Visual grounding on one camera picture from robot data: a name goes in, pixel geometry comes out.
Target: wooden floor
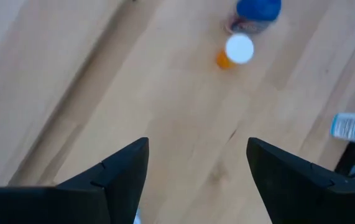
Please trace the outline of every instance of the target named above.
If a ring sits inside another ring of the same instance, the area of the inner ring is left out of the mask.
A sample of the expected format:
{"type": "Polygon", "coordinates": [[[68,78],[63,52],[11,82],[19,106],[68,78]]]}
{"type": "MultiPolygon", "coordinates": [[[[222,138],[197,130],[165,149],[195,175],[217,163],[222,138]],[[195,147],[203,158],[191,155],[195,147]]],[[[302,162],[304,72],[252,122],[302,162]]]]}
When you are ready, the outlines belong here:
{"type": "Polygon", "coordinates": [[[331,119],[355,111],[355,1],[284,0],[253,60],[222,71],[234,2],[126,5],[11,184],[62,182],[148,136],[143,223],[270,223],[247,139],[335,167],[331,119]]]}

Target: white bottle cap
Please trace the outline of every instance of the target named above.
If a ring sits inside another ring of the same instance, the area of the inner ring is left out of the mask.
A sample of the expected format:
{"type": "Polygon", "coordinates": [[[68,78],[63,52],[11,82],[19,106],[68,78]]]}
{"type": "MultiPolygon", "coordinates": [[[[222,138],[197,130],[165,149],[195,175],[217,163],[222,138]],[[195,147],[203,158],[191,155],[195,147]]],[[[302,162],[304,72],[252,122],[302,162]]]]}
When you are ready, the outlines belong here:
{"type": "Polygon", "coordinates": [[[236,64],[244,64],[253,57],[254,45],[245,34],[233,34],[226,43],[226,55],[236,64]]]}

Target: black plastic part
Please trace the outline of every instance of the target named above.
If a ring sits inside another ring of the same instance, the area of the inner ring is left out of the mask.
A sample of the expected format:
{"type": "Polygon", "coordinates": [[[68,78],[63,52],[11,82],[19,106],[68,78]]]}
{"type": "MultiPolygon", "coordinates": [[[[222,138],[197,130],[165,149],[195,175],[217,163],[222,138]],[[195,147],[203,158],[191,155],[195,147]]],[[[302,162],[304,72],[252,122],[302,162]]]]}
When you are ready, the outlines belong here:
{"type": "Polygon", "coordinates": [[[355,223],[355,180],[256,138],[246,154],[272,223],[355,223]]]}
{"type": "Polygon", "coordinates": [[[0,223],[127,223],[147,175],[141,138],[56,187],[0,187],[0,223]]]}

